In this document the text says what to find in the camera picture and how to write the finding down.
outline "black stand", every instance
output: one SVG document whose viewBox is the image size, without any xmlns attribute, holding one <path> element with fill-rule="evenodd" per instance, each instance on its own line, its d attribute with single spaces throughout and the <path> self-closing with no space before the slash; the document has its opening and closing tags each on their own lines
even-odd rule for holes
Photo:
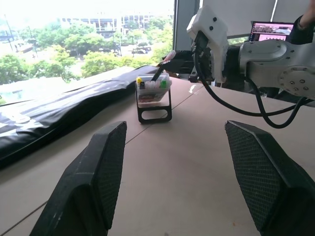
<svg viewBox="0 0 315 236">
<path fill-rule="evenodd" d="M 172 119 L 172 101 L 171 101 L 171 88 L 168 91 L 168 106 L 156 106 L 156 107 L 139 107 L 138 104 L 138 93 L 136 87 L 136 100 L 137 100 L 137 110 L 138 110 L 138 119 L 142 124 L 152 124 L 152 123 L 161 123 L 168 122 Z M 166 110 L 167 116 L 164 118 L 155 118 L 155 119 L 143 119 L 142 113 L 145 111 L 159 111 Z"/>
</svg>

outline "table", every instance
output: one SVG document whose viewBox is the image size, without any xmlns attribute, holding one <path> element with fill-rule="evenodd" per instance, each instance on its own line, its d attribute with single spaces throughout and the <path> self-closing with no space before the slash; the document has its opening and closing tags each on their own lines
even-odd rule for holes
<svg viewBox="0 0 315 236">
<path fill-rule="evenodd" d="M 140 125 L 132 96 L 1 172 L 0 233 L 48 200 L 66 166 L 96 130 L 126 120 L 123 176 L 110 236 L 258 236 L 235 177 L 224 124 L 231 119 L 269 131 L 315 179 L 315 127 L 311 123 L 315 110 L 302 107 L 288 128 L 276 130 L 262 118 L 223 107 L 201 85 L 191 86 L 173 79 L 173 119 L 168 123 Z M 251 94 L 222 88 L 214 91 L 232 105 L 258 112 Z M 268 111 L 291 105 L 269 98 L 263 101 Z M 283 114 L 272 120 L 281 123 L 287 117 Z M 5 235 L 27 235 L 42 209 Z"/>
</svg>

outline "sky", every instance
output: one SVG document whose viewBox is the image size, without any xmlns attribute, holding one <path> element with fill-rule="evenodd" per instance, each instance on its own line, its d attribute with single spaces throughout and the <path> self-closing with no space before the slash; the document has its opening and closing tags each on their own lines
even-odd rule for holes
<svg viewBox="0 0 315 236">
<path fill-rule="evenodd" d="M 132 11 L 163 13 L 174 9 L 173 0 L 1 0 L 0 2 L 0 13 L 16 17 L 51 17 L 98 11 L 113 14 Z"/>
<path fill-rule="evenodd" d="M 115 18 L 135 12 L 172 14 L 174 0 L 0 0 L 0 17 L 5 14 L 10 25 L 20 27 L 41 27 L 57 18 Z"/>
</svg>

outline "black cable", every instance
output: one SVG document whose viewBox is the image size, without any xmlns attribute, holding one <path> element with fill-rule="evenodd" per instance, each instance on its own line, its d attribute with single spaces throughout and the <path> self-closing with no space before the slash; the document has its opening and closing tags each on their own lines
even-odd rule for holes
<svg viewBox="0 0 315 236">
<path fill-rule="evenodd" d="M 294 120 L 294 118 L 295 118 L 297 112 L 299 111 L 300 107 L 302 106 L 302 103 L 304 101 L 306 101 L 305 97 L 301 97 L 300 100 L 298 101 L 298 103 L 296 104 L 293 112 L 291 113 L 289 119 L 283 124 L 275 124 L 269 119 L 268 115 L 266 114 L 264 105 L 263 105 L 261 97 L 260 97 L 259 89 L 255 85 L 255 83 L 248 77 L 246 77 L 245 80 L 250 84 L 250 86 L 254 90 L 254 93 L 255 93 L 255 96 L 256 96 L 256 100 L 257 100 L 257 103 L 258 103 L 258 107 L 259 107 L 259 110 L 260 110 L 260 112 L 262 114 L 262 117 L 264 118 L 264 120 L 266 121 L 266 123 L 268 125 L 270 125 L 271 127 L 275 128 L 275 129 L 283 129 L 283 128 L 286 128 L 288 125 L 290 125 L 292 123 L 292 121 Z"/>
<path fill-rule="evenodd" d="M 251 116 L 251 117 L 263 117 L 264 115 L 262 113 L 253 113 L 253 112 L 247 112 L 247 111 L 244 111 L 242 109 L 239 109 L 237 107 L 234 107 L 232 106 L 231 104 L 223 101 L 222 99 L 220 99 L 213 91 L 212 89 L 210 88 L 210 86 L 208 85 L 208 83 L 206 82 L 205 78 L 204 78 L 204 75 L 202 73 L 202 70 L 200 68 L 200 65 L 199 65 L 199 53 L 195 52 L 194 55 L 193 55 L 193 61 L 194 61 L 194 65 L 195 65 L 195 68 L 196 68 L 196 71 L 200 77 L 200 80 L 202 82 L 202 84 L 204 85 L 204 87 L 206 88 L 207 92 L 217 101 L 219 102 L 220 104 L 222 104 L 223 106 L 235 111 L 235 112 L 238 112 L 238 113 L 241 113 L 243 115 L 246 115 L 246 116 Z M 300 103 L 300 106 L 301 105 L 305 105 L 307 103 L 310 103 L 311 100 L 303 100 L 301 101 Z M 271 112 L 271 113 L 265 113 L 266 116 L 275 116 L 275 115 L 279 115 L 279 114 L 283 114 L 283 113 L 286 113 L 288 111 L 291 111 L 293 110 L 294 108 L 296 108 L 296 105 L 293 105 L 291 107 L 288 107 L 288 108 L 285 108 L 283 110 L 279 110 L 279 111 L 275 111 L 275 112 Z"/>
</svg>

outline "black mesh gripper pad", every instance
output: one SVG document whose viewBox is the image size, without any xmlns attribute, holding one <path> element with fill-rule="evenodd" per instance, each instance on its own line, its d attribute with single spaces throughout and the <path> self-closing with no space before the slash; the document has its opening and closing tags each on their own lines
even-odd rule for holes
<svg viewBox="0 0 315 236">
<path fill-rule="evenodd" d="M 237 181 L 260 233 L 315 235 L 315 183 L 309 175 L 269 133 L 235 121 L 225 130 Z"/>
</svg>

